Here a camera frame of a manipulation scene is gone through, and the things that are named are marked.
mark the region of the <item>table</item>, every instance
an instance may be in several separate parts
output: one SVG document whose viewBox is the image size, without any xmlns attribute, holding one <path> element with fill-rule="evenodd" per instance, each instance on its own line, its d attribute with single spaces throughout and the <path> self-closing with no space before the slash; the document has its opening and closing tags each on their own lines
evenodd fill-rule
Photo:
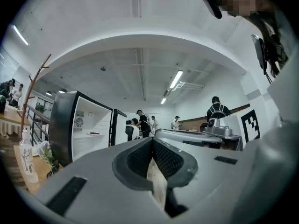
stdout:
<svg viewBox="0 0 299 224">
<path fill-rule="evenodd" d="M 21 127 L 21 116 L 23 111 L 19 111 L 12 106 L 6 105 L 4 113 L 0 113 L 0 134 L 2 136 L 8 134 L 19 133 Z M 24 127 L 30 129 L 30 122 L 25 117 Z"/>
<path fill-rule="evenodd" d="M 26 178 L 26 174 L 24 173 L 21 158 L 20 158 L 20 146 L 14 145 L 14 154 L 15 158 L 17 159 L 17 163 L 26 183 L 26 187 L 31 194 L 35 194 L 38 190 L 47 182 L 47 173 L 50 172 L 49 165 L 46 163 L 45 160 L 42 160 L 39 156 L 33 157 L 33 164 L 34 168 L 36 169 L 36 173 L 38 176 L 37 183 L 29 183 Z"/>
</svg>

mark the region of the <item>plastic bottle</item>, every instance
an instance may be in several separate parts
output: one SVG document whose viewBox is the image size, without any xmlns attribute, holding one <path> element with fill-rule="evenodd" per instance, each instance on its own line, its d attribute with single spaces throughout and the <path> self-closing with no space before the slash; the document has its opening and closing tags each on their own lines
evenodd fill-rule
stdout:
<svg viewBox="0 0 299 224">
<path fill-rule="evenodd" d="M 22 137 L 23 140 L 20 144 L 20 156 L 24 173 L 29 183 L 37 183 L 38 176 L 33 164 L 32 146 L 30 144 L 29 132 L 27 129 L 23 129 Z"/>
</svg>

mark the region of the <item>coat rack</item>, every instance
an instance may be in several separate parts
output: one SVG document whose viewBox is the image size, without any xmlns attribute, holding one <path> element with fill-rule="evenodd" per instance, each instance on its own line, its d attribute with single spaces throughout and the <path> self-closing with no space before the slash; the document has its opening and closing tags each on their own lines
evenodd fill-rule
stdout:
<svg viewBox="0 0 299 224">
<path fill-rule="evenodd" d="M 22 113 L 22 120 L 21 120 L 21 132 L 23 132 L 23 128 L 24 128 L 25 113 L 26 113 L 26 109 L 27 109 L 28 100 L 30 99 L 30 97 L 29 97 L 30 93 L 31 93 L 31 91 L 33 89 L 34 83 L 36 82 L 36 78 L 38 77 L 38 75 L 41 72 L 42 68 L 49 68 L 48 66 L 44 66 L 44 65 L 46 64 L 46 62 L 48 61 L 48 59 L 50 58 L 50 56 L 51 56 L 51 54 L 49 54 L 48 57 L 46 58 L 46 60 L 42 63 L 41 67 L 38 69 L 38 71 L 36 73 L 36 76 L 34 77 L 33 80 L 31 78 L 31 76 L 29 76 L 29 79 L 30 79 L 31 83 L 30 83 L 29 91 L 27 92 L 27 95 L 26 95 L 24 106 L 23 106 L 23 113 Z"/>
</svg>

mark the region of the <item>refrigerator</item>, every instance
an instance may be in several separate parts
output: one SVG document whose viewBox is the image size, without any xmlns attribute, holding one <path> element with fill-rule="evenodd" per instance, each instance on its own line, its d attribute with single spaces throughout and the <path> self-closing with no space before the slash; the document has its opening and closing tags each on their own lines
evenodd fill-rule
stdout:
<svg viewBox="0 0 299 224">
<path fill-rule="evenodd" d="M 95 150 L 127 142 L 126 114 L 79 91 L 56 95 L 49 142 L 62 166 Z"/>
</svg>

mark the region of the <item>flower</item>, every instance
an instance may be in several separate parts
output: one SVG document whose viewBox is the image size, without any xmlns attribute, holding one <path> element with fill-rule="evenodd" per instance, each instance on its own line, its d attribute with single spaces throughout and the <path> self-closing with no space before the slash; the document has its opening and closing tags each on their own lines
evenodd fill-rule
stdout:
<svg viewBox="0 0 299 224">
<path fill-rule="evenodd" d="M 48 141 L 43 141 L 40 145 L 42 148 L 50 148 L 50 143 Z"/>
<path fill-rule="evenodd" d="M 48 141 L 43 141 L 41 144 L 36 145 L 36 152 L 42 159 L 45 159 L 47 163 L 51 163 L 53 155 Z"/>
</svg>

